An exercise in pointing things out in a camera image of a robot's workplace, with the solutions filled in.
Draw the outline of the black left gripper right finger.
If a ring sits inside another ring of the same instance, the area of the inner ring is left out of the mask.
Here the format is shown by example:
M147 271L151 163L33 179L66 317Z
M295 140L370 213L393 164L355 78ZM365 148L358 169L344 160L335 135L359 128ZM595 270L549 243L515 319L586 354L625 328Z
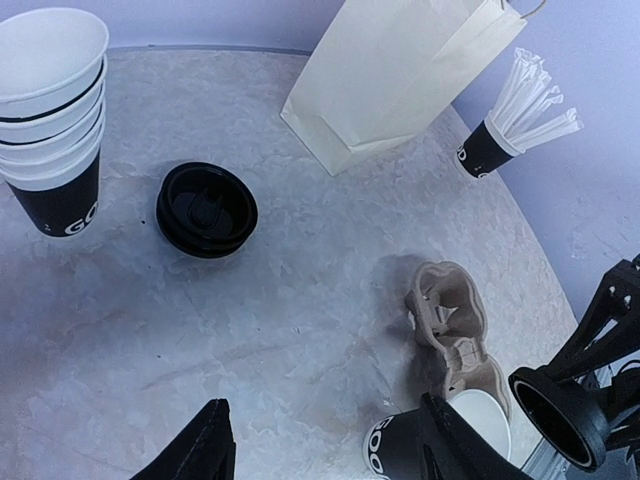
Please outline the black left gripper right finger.
M497 453L448 403L425 393L419 408L421 479L519 479L520 470Z

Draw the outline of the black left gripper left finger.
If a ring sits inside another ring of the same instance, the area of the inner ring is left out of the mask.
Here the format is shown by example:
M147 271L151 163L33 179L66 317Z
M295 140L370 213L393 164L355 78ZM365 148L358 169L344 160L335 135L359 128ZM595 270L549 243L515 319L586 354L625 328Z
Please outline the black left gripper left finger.
M229 403L212 399L133 479L233 480L235 460Z

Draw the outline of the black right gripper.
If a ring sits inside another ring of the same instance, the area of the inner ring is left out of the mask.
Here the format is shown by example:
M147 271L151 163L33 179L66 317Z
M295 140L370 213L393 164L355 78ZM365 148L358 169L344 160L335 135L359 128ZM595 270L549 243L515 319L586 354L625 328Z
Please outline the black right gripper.
M556 383L577 379L639 351L639 259L607 271L569 340L544 368ZM639 363L629 361L595 392L610 425L608 450L639 444Z

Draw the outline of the black paper coffee cup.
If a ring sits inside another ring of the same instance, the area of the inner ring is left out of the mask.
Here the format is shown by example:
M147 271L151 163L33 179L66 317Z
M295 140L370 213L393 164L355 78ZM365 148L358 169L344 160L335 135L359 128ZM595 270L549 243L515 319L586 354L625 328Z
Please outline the black paper coffee cup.
M364 439L368 468L384 479L504 479L511 432L499 403L483 390L444 401L425 394L418 409L388 416Z

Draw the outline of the brown pulp cup carrier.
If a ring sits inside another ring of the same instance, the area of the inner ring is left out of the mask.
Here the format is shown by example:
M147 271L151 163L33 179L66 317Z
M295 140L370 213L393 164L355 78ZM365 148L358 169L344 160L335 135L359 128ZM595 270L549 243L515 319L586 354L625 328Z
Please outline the brown pulp cup carrier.
M511 419L503 370L486 348L488 319L470 274L452 261L424 262L404 302L414 320L416 344L444 363L444 377L435 382L434 393L451 399L465 390L482 390Z

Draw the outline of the stack of black lids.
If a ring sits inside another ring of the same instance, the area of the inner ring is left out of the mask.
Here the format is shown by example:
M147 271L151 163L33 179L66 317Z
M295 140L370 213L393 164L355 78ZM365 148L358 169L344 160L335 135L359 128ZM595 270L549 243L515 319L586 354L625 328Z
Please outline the stack of black lids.
M230 171L205 162L187 162L165 176L156 201L156 221L178 250L218 259L239 250L259 218L248 187Z

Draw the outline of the black cup lid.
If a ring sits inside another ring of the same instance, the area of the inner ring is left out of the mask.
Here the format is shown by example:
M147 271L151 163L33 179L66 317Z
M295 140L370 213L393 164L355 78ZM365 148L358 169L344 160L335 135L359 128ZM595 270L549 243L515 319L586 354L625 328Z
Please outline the black cup lid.
M585 472L602 466L610 426L591 393L573 380L556 383L528 367L514 371L508 381L520 408L558 453Z

